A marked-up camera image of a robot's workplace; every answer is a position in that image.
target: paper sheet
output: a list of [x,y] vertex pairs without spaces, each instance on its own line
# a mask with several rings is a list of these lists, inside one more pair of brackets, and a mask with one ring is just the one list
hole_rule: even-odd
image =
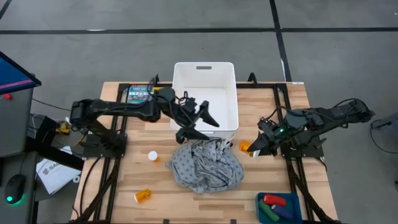
[[[63,147],[61,151],[72,154],[70,146]],[[54,194],[74,177],[80,175],[81,171],[61,165],[58,162],[43,159],[36,165],[36,173],[39,175],[49,194]]]

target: blue tray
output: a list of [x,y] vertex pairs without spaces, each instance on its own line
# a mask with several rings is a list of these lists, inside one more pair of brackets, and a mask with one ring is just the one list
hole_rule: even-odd
[[[282,197],[286,200],[286,208],[288,211],[292,212],[294,220],[286,220],[284,218],[280,218],[279,221],[273,222],[268,218],[268,216],[259,208],[259,200],[263,198],[265,194],[272,194],[278,197]],[[261,223],[286,223],[286,224],[301,224],[303,222],[301,216],[300,202],[297,194],[288,194],[288,193],[264,193],[260,192],[256,197],[256,212],[257,218]]]

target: computer screen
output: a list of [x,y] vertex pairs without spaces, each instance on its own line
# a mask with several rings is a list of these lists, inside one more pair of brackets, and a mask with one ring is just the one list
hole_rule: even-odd
[[0,94],[40,86],[41,82],[0,52]]

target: wooden table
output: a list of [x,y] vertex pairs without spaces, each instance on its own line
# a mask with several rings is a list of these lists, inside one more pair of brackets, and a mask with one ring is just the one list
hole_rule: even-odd
[[[119,84],[104,83],[101,99],[116,101]],[[303,84],[287,83],[287,87],[292,108],[309,107]],[[283,157],[251,158],[238,149],[242,139],[255,140],[259,118],[268,116],[275,109],[272,89],[238,88],[238,105],[239,129],[233,141],[233,154],[244,167],[244,179],[240,186],[233,190],[212,194],[196,194],[177,185],[173,173],[164,165],[165,161],[170,160],[172,152],[178,148],[175,134],[169,130],[170,118],[163,115],[157,123],[145,123],[137,118],[129,118],[126,128],[128,144],[126,155],[121,160],[112,223],[162,223],[163,219],[169,219],[171,223],[229,223],[231,219],[236,219],[238,223],[258,223],[254,206],[257,193],[290,192],[289,179]],[[107,128],[111,126],[111,120],[111,116],[99,118]],[[147,154],[153,150],[159,153],[162,162],[153,163],[148,160]],[[75,200],[77,210],[83,181],[94,160],[89,159],[85,162]],[[312,158],[304,158],[303,164],[310,193],[327,215],[337,219],[324,166]],[[90,204],[98,191],[102,166],[103,159],[97,163],[87,181],[83,208]],[[152,198],[138,204],[134,201],[134,194],[143,189],[150,189]],[[101,209],[102,219],[105,218],[107,202],[106,195]],[[303,218],[306,219],[303,200],[300,203]]]

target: gray cloth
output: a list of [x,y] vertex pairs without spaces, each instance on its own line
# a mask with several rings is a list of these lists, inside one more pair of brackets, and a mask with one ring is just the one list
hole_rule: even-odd
[[166,166],[176,183],[200,194],[232,189],[244,177],[243,166],[222,139],[188,142],[173,152]]

